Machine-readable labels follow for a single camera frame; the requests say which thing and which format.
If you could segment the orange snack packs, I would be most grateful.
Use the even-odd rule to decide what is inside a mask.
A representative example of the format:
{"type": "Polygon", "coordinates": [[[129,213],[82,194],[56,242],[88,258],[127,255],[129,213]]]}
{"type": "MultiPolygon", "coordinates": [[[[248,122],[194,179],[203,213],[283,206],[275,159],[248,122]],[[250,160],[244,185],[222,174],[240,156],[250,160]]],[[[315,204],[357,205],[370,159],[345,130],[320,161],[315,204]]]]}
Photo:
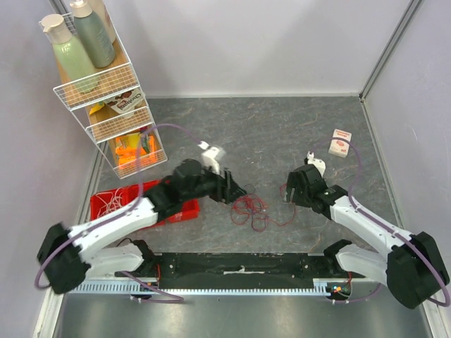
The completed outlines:
{"type": "Polygon", "coordinates": [[[140,132],[118,136],[114,139],[114,151],[120,170],[134,170],[137,158],[141,165],[151,165],[158,161],[159,145],[153,134],[142,137],[140,132]]]}

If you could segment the small white card box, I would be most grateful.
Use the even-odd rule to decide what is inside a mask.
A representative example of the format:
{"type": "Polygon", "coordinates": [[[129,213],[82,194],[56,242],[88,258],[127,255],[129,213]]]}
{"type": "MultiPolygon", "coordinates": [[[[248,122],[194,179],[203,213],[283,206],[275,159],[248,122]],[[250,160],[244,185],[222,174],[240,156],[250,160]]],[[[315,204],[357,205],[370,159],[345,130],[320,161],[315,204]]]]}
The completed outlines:
{"type": "Polygon", "coordinates": [[[351,139],[352,134],[350,132],[335,129],[328,149],[329,154],[346,158],[349,153],[351,139]]]}

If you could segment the red bin right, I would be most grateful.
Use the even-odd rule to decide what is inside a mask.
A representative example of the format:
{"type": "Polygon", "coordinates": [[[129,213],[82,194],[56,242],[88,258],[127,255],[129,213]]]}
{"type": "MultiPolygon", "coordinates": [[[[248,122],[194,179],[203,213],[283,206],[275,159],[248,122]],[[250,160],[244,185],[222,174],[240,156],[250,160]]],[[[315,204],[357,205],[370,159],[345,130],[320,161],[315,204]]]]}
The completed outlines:
{"type": "Polygon", "coordinates": [[[181,211],[166,219],[168,223],[179,223],[192,220],[199,216],[200,207],[197,199],[187,201],[183,204],[181,211]]]}

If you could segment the chocolate cookie box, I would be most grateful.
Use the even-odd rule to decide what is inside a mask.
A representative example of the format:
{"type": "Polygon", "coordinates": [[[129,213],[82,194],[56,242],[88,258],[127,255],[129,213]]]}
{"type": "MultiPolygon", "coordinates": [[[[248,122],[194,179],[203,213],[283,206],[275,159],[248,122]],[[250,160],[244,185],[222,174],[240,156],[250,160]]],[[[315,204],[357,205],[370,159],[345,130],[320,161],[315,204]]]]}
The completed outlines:
{"type": "Polygon", "coordinates": [[[144,93],[140,88],[122,92],[104,101],[105,105],[117,114],[126,114],[144,101],[144,93]]]}

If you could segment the red bin left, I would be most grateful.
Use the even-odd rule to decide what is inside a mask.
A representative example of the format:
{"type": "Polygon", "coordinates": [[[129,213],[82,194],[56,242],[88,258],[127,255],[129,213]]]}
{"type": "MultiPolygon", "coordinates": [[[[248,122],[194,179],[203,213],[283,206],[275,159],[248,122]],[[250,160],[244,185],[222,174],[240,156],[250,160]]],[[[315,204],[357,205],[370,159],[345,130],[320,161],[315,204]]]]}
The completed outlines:
{"type": "Polygon", "coordinates": [[[130,202],[130,187],[119,187],[97,192],[90,197],[90,220],[96,220],[116,211],[130,202]]]}

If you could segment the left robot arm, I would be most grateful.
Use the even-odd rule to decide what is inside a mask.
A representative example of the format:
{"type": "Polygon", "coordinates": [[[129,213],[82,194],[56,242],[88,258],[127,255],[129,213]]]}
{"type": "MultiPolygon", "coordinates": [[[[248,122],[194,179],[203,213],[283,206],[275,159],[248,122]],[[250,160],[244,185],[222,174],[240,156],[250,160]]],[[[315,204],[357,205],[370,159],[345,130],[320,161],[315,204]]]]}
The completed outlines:
{"type": "Polygon", "coordinates": [[[207,196],[228,205],[246,193],[228,169],[215,172],[199,161],[186,159],[153,187],[145,189],[140,185],[136,199],[108,215],[72,227],[52,225],[37,253],[40,268],[35,287],[45,288],[39,282],[45,276],[55,294],[65,294],[82,284],[96,268],[105,273],[133,271],[140,277],[149,276],[155,261],[142,246],[130,244],[122,251],[109,245],[172,217],[188,201],[207,196]]]}

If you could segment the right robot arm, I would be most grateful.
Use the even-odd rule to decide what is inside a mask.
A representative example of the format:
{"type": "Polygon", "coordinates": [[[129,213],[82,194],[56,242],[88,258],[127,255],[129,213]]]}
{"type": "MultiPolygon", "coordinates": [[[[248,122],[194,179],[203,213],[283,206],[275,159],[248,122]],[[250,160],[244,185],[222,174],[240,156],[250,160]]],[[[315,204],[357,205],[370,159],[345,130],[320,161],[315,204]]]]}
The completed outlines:
{"type": "Polygon", "coordinates": [[[413,234],[386,222],[350,198],[347,190],[328,186],[312,164],[288,174],[285,198],[346,227],[371,246],[368,251],[347,240],[329,246],[322,261],[327,275],[339,277],[346,271],[368,277],[386,286],[406,308],[432,300],[437,292],[445,298],[441,306],[450,306],[450,277],[430,234],[413,234]]]}

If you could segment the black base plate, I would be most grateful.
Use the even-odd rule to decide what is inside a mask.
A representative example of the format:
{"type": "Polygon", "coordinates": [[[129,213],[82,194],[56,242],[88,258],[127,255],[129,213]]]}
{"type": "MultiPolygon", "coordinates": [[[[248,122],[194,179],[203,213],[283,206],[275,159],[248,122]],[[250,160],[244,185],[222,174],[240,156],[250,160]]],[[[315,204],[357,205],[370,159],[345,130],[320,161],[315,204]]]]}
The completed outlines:
{"type": "Polygon", "coordinates": [[[136,272],[163,288],[312,287],[314,279],[347,279],[325,256],[307,253],[160,253],[136,272]]]}

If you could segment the dark green bottle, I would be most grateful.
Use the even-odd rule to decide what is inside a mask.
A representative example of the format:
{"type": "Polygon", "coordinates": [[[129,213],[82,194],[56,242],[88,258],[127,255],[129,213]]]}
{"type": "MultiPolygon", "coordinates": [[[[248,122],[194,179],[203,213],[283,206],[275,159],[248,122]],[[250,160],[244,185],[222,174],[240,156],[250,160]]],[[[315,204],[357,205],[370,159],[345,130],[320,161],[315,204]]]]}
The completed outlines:
{"type": "Polygon", "coordinates": [[[88,1],[71,1],[75,30],[95,68],[109,66],[116,53],[101,18],[88,1]]]}

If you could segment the light green bottle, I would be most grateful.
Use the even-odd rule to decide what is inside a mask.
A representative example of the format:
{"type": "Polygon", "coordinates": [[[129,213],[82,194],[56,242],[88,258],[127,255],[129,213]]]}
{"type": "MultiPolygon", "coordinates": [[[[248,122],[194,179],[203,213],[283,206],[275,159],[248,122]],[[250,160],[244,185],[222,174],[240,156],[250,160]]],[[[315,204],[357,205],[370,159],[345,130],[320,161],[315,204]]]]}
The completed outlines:
{"type": "Polygon", "coordinates": [[[55,57],[75,88],[88,93],[98,85],[96,68],[81,41],[70,31],[60,14],[50,14],[40,22],[43,33],[50,39],[55,57]]]}

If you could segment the red bin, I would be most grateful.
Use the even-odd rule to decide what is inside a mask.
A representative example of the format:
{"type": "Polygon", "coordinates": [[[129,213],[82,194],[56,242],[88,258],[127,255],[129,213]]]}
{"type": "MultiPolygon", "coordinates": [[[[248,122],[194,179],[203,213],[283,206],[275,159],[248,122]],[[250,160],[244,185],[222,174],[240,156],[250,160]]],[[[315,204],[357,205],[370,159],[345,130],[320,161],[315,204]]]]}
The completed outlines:
{"type": "Polygon", "coordinates": [[[119,187],[97,192],[90,197],[90,220],[96,220],[116,211],[130,202],[130,187],[119,187]]]}
{"type": "Polygon", "coordinates": [[[192,220],[199,216],[200,207],[197,199],[187,201],[183,204],[181,211],[166,219],[168,223],[179,223],[192,220]]]}

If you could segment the beige bottle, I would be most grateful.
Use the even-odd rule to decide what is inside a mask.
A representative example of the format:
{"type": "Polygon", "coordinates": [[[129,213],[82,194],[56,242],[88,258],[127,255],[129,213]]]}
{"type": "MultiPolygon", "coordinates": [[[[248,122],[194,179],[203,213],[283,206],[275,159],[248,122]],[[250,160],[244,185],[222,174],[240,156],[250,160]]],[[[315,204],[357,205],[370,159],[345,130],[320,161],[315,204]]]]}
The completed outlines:
{"type": "Polygon", "coordinates": [[[116,40],[116,31],[111,21],[109,12],[103,0],[88,0],[92,10],[100,17],[104,24],[105,30],[109,36],[110,42],[114,43],[116,40]]]}

